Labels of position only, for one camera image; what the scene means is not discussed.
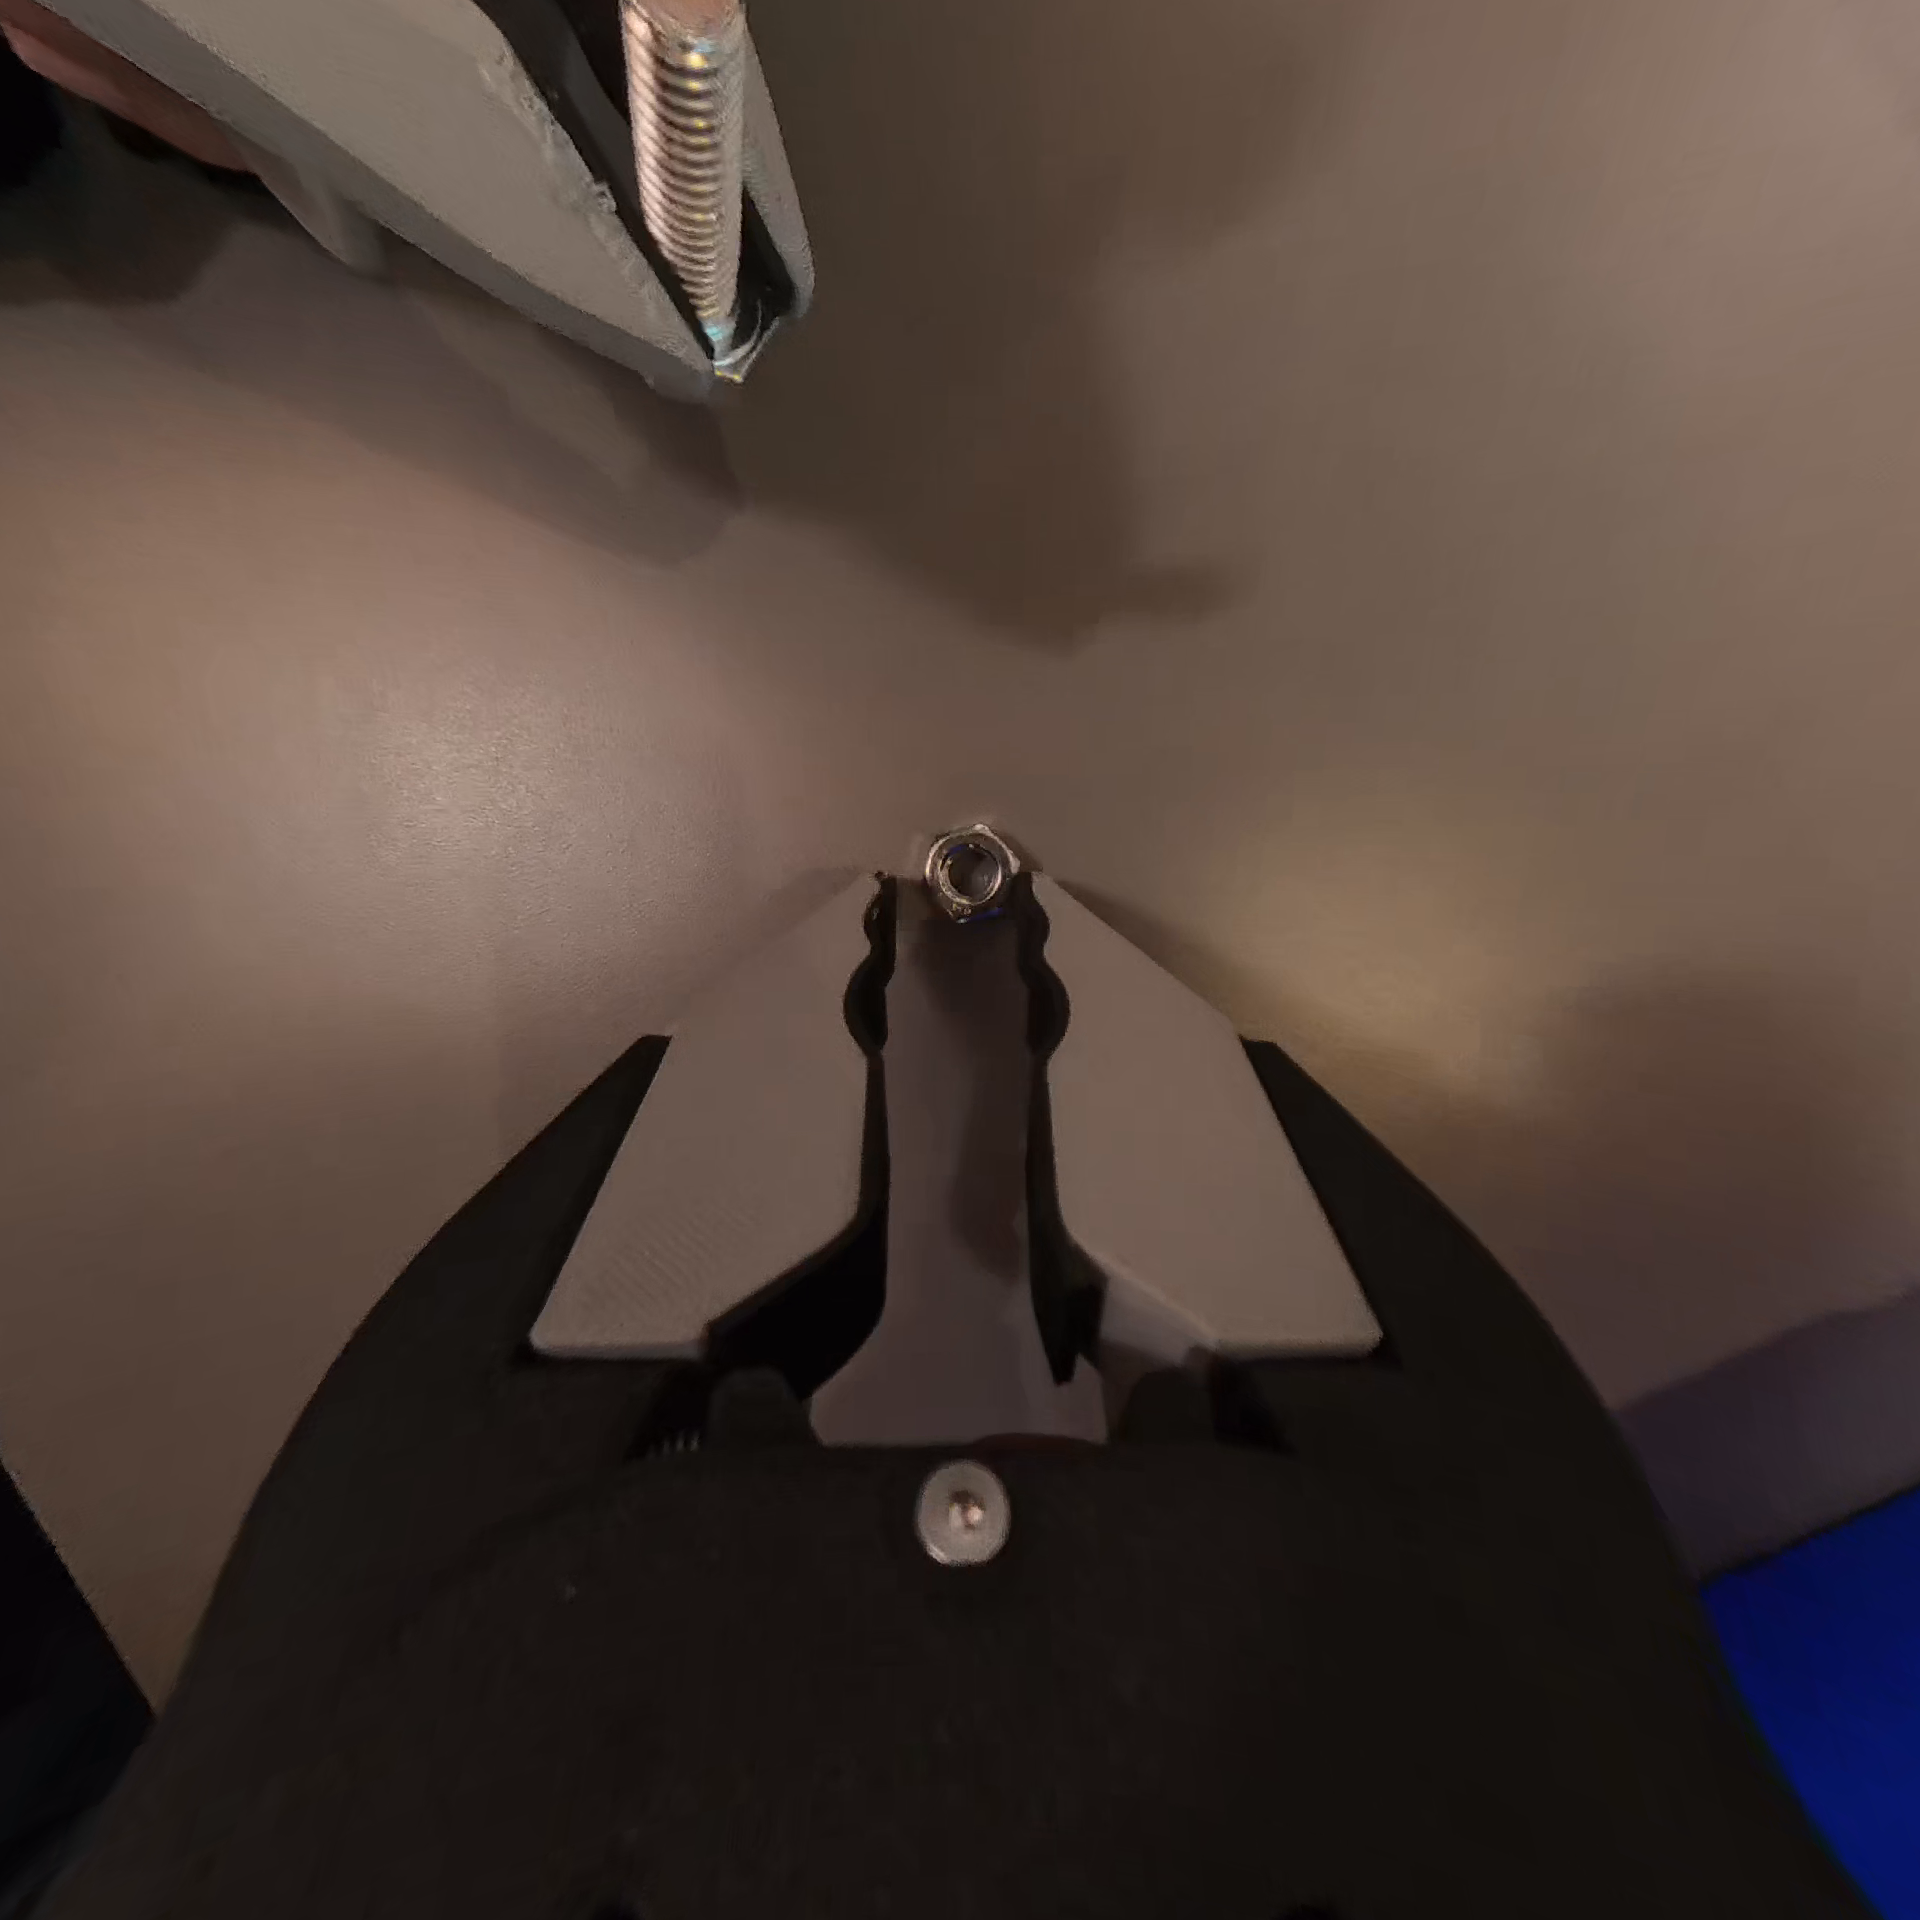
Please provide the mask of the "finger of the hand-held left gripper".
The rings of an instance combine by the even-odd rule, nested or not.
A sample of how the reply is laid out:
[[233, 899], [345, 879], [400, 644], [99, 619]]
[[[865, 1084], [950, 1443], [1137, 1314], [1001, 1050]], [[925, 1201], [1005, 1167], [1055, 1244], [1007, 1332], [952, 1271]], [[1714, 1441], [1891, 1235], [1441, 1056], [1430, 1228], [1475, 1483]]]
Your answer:
[[728, 4], [735, 42], [733, 207], [735, 318], [729, 350], [758, 350], [781, 324], [805, 318], [816, 271], [800, 191], [785, 147], [771, 86], [752, 39], [749, 7]]
[[63, 2], [63, 18], [526, 318], [678, 400], [712, 353], [558, 4]]

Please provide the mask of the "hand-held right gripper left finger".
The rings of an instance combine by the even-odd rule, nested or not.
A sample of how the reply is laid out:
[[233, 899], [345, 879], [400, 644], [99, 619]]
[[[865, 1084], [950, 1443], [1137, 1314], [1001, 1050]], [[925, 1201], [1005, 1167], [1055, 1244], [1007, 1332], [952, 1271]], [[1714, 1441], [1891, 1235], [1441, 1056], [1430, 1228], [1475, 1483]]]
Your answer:
[[531, 1343], [549, 1360], [841, 1375], [886, 1304], [898, 884], [861, 876], [683, 1012]]

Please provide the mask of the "steel hex bolt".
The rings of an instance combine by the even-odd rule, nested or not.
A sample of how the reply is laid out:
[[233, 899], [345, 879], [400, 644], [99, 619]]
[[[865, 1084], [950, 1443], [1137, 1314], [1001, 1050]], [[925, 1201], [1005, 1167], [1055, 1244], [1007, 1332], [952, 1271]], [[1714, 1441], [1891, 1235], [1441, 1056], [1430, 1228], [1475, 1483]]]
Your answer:
[[712, 368], [735, 387], [765, 335], [741, 296], [749, 16], [739, 2], [622, 2], [618, 33], [640, 219]]

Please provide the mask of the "person's left hand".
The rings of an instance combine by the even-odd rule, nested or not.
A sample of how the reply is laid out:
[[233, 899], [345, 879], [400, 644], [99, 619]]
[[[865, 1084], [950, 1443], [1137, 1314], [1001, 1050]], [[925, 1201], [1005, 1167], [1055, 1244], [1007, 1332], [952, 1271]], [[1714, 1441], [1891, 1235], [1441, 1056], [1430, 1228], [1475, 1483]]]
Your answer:
[[6, 4], [6, 191], [24, 185], [57, 148], [65, 130], [63, 104], [99, 111], [110, 135], [135, 156], [178, 156], [215, 176], [257, 176], [243, 145], [210, 112], [48, 7]]

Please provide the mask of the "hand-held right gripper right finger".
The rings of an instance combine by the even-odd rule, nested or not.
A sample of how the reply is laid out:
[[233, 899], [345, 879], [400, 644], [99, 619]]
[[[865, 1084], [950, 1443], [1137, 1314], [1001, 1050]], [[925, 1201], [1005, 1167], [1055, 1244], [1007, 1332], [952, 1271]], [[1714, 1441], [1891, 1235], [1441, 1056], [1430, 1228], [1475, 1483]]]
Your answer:
[[1057, 1379], [1374, 1354], [1377, 1313], [1232, 1022], [1034, 873], [1024, 988], [1026, 1271]]

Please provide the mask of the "steel hex nut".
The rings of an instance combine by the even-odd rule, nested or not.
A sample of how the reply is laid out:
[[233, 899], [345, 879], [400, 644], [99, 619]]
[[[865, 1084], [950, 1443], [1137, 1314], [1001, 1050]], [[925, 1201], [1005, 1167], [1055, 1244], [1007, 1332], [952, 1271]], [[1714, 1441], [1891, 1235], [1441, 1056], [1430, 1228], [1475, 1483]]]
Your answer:
[[987, 823], [942, 833], [925, 860], [928, 899], [955, 927], [1007, 912], [1023, 873], [1021, 851]]

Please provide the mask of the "blue plastic bin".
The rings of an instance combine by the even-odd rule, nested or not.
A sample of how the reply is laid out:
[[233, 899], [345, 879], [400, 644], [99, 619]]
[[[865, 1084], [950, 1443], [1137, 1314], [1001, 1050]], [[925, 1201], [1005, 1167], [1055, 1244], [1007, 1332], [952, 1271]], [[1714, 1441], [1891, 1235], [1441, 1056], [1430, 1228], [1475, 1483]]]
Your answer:
[[1863, 1896], [1919, 1915], [1919, 1492], [1713, 1577], [1737, 1688]]

